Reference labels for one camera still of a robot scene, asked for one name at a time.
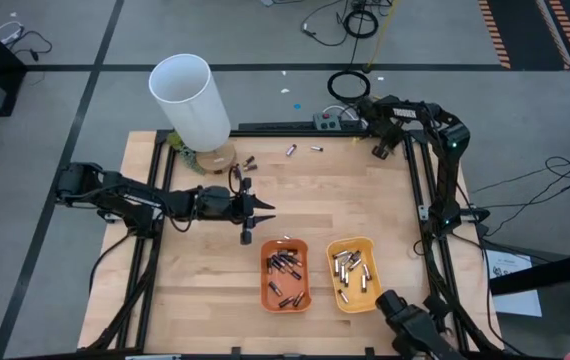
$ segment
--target wooden table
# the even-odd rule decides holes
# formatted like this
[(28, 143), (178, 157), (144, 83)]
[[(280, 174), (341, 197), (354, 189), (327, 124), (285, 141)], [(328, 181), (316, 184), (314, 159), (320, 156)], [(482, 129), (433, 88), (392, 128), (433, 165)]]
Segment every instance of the wooden table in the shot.
[[(154, 136), (154, 132), (130, 134), (121, 166), (124, 176), (147, 180)], [(256, 157), (258, 170), (247, 176), (251, 176), (259, 198), (276, 206), (277, 217), (254, 229), (249, 246), (239, 244), (240, 227), (230, 223), (194, 222), (187, 233), (166, 224), (145, 352), (229, 353), (232, 347), (240, 346), (244, 354), (362, 355), (365, 347), (374, 347), (377, 355), (396, 354), (391, 346), (394, 333), (379, 311), (346, 314), (338, 309), (325, 250), (337, 239), (373, 239), (383, 288), (394, 289), (409, 303), (422, 306), (429, 293), (428, 280), (423, 259), (412, 251), (419, 229), (402, 151), (382, 161), (371, 155), (375, 144), (371, 139), (270, 137), (231, 141), (239, 160)], [(285, 151), (292, 143), (298, 149), (287, 157)], [(325, 151), (310, 150), (311, 145), (322, 146)], [(420, 156), (417, 162), (423, 194), (427, 194)], [(158, 187), (164, 166), (161, 163)], [(178, 158), (174, 166), (173, 190), (198, 184), (227, 186), (227, 175), (198, 175)], [(477, 239), (470, 224), (455, 232)], [(122, 224), (108, 225), (103, 251), (124, 233)], [(303, 239), (309, 245), (313, 300), (311, 308), (300, 314), (272, 314), (260, 304), (260, 247), (283, 235)], [(454, 237), (450, 237), (449, 246), (461, 304), (487, 337), (499, 345), (487, 322), (487, 278), (479, 249)], [(122, 304), (133, 248), (134, 240), (126, 242), (98, 268), (79, 346), (95, 340)], [(130, 334), (135, 334), (138, 315), (137, 309)], [(493, 308), (490, 316), (494, 329), (500, 331)], [(129, 336), (130, 344), (134, 337)]]

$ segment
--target white plastic cup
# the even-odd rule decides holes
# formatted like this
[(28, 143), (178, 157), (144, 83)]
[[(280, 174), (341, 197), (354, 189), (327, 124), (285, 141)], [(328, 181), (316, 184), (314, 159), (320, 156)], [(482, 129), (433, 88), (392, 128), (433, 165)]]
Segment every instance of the white plastic cup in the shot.
[(227, 142), (229, 118), (202, 58), (179, 54), (161, 61), (149, 76), (149, 91), (190, 149), (208, 152)]

